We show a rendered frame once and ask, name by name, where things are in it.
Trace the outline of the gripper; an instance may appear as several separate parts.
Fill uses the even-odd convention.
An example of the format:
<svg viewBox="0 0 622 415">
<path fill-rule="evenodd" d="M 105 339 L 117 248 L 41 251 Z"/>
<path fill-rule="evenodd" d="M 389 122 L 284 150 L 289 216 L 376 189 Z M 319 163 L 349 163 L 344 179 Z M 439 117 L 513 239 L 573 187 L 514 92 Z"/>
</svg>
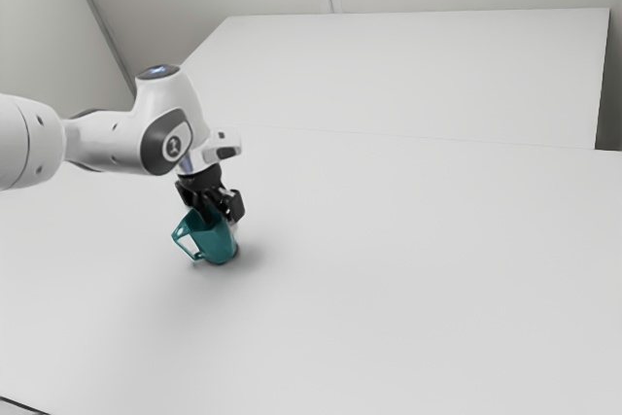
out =
<svg viewBox="0 0 622 415">
<path fill-rule="evenodd" d="M 245 215 L 245 205 L 239 190 L 228 190 L 222 182 L 220 166 L 179 175 L 175 187 L 183 202 L 194 210 L 202 228 L 213 228 L 218 219 L 240 221 Z"/>
</svg>

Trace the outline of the teal faceted mug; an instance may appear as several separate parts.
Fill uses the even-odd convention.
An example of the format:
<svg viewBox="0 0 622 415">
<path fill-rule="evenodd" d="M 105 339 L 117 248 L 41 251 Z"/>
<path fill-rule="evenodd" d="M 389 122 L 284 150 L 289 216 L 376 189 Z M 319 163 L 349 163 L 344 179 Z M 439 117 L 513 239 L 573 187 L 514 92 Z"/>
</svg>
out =
<svg viewBox="0 0 622 415">
<path fill-rule="evenodd" d="M 202 228 L 192 208 L 171 233 L 173 242 L 193 261 L 222 265 L 235 257 L 238 245 L 232 228 L 224 219 L 218 219 L 213 228 Z"/>
</svg>

